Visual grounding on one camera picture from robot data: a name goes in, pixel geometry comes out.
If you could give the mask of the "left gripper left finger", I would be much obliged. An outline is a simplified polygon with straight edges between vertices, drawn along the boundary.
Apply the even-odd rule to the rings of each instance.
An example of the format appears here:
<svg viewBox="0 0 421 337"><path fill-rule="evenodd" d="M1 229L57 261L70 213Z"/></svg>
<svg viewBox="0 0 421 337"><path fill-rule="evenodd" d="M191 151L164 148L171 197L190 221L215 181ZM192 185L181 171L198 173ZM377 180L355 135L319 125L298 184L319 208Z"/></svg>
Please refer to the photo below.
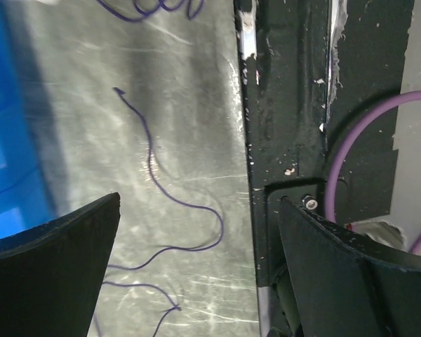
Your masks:
<svg viewBox="0 0 421 337"><path fill-rule="evenodd" d="M86 336L120 220L120 196L0 239L0 336Z"/></svg>

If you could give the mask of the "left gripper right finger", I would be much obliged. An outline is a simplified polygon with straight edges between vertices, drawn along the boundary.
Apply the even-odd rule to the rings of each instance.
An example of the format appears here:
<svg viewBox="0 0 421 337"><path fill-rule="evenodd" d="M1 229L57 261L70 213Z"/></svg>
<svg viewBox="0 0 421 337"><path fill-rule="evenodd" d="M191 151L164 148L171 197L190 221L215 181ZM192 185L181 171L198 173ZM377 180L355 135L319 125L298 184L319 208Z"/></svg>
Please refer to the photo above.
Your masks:
<svg viewBox="0 0 421 337"><path fill-rule="evenodd" d="M421 256L287 199L279 230L305 336L421 336Z"/></svg>

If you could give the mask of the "blue three-compartment plastic bin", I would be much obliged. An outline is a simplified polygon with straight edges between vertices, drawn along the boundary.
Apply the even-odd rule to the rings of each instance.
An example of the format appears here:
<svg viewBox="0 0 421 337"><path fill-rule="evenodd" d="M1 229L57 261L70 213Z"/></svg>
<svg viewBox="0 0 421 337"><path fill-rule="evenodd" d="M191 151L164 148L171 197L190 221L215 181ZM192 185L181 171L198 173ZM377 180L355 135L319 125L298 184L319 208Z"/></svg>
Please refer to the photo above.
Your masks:
<svg viewBox="0 0 421 337"><path fill-rule="evenodd" d="M0 13L0 239L52 219Z"/></svg>

